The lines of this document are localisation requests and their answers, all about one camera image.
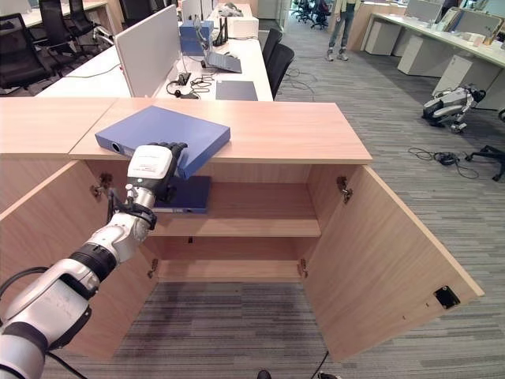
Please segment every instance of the shoe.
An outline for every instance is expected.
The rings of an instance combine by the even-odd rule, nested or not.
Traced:
[[[266,370],[261,370],[258,373],[258,376],[256,379],[271,379],[270,373]]]
[[[349,60],[349,57],[347,56],[347,54],[344,52],[344,53],[339,53],[337,55],[337,59],[341,59],[343,61],[348,61]]]
[[[334,59],[333,59],[333,49],[328,49],[328,51],[326,52],[326,60],[329,61],[329,62],[333,62]]]

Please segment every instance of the wooden panel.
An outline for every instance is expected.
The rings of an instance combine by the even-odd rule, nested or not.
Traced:
[[[0,152],[64,157],[115,99],[0,99]]]
[[[161,260],[296,261],[291,239],[150,237],[144,244]]]
[[[67,163],[0,214],[0,282],[27,267],[68,257],[103,225],[107,203],[92,197],[93,182],[85,163]],[[155,286],[147,270],[144,257],[137,254],[111,274],[92,298],[92,319],[68,346],[70,350],[112,356]],[[2,305],[20,289],[21,283],[16,283]]]
[[[298,282],[296,261],[160,261],[160,282]]]
[[[126,184],[127,161],[88,160],[94,176],[109,172],[114,176],[114,186],[123,189]],[[310,164],[274,163],[207,163],[195,175],[212,176],[213,182],[233,183],[306,183]]]
[[[309,262],[306,294],[335,361],[438,317],[433,293],[462,304],[483,291],[369,167],[331,217]]]
[[[0,213],[66,163],[67,159],[0,156]]]
[[[320,229],[305,185],[212,183],[206,215],[159,213],[152,235],[316,237]]]
[[[100,148],[95,133],[148,107],[164,107],[231,128],[214,163],[369,163],[372,157],[334,103],[118,99],[71,151],[74,159],[127,160]]]
[[[212,176],[213,182],[306,183],[310,164],[207,163],[197,175]]]

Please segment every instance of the sneakers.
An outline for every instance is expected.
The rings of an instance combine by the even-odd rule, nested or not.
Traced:
[[[326,60],[329,62],[333,62],[333,49],[329,48],[328,51],[326,52]]]
[[[349,57],[347,56],[345,49],[340,49],[339,50],[339,54],[337,55],[337,59],[341,59],[343,61],[348,61],[349,60]]]

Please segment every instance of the wooden cabinet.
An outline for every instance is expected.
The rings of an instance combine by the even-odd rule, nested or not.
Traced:
[[[1,281],[67,257],[103,225],[105,199],[89,187],[102,171],[122,187],[128,163],[97,149],[93,133],[149,101],[118,100],[70,152],[82,160],[0,215]],[[157,102],[232,128],[230,145],[200,170],[212,176],[208,214],[159,215],[139,253],[92,299],[92,320],[69,348],[110,357],[157,281],[301,281],[335,360],[447,312],[434,295],[440,289],[450,288],[461,305],[483,295],[365,164],[368,153],[334,104],[228,103],[242,117],[255,115],[243,119],[200,104]]]

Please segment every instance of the robotic arm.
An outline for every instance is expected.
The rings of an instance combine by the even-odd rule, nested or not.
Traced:
[[[186,144],[144,145],[128,167],[126,202],[69,258],[58,261],[9,305],[0,328],[0,378],[38,379],[48,351],[64,347],[92,315],[88,300],[153,230],[151,208],[170,195]]]

